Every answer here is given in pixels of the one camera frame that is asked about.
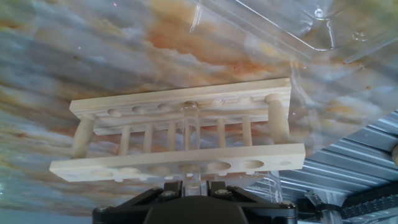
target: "hole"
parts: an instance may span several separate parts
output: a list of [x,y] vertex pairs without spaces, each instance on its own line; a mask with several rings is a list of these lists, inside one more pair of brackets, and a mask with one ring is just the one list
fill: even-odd
[[109,109],[108,114],[114,118],[122,116],[122,114],[117,109]]
[[181,172],[198,172],[200,171],[200,166],[198,165],[193,165],[193,164],[187,164],[187,165],[179,165],[178,169]]
[[171,173],[170,169],[164,166],[150,167],[148,168],[148,171],[155,175],[167,175]]
[[217,171],[222,171],[222,170],[228,170],[231,168],[231,164],[227,162],[212,162],[211,164],[208,164],[207,167],[211,170],[217,170]]
[[133,107],[132,111],[136,114],[144,114],[145,113],[145,110],[140,106]]
[[250,104],[251,102],[253,102],[253,97],[249,96],[249,95],[244,95],[239,97],[238,99],[239,103],[246,105],[246,104]]
[[165,104],[165,103],[160,104],[157,108],[159,110],[161,110],[161,111],[170,111],[170,110],[172,110],[172,107],[170,105]]
[[243,169],[257,169],[264,165],[261,161],[249,160],[241,163]]
[[91,171],[91,174],[96,177],[112,177],[113,176],[113,173],[111,171],[107,171],[107,170],[93,170],[93,171]]
[[214,106],[221,106],[225,103],[225,101],[221,98],[215,98],[211,101],[211,104]]
[[291,165],[291,163],[292,163],[292,162],[290,162],[290,161],[283,161],[283,162],[280,162],[279,165],[287,166],[287,165]]
[[122,173],[122,174],[126,174],[126,175],[139,175],[139,174],[141,174],[141,171],[139,169],[132,168],[132,167],[125,167],[125,168],[119,169],[119,172]]

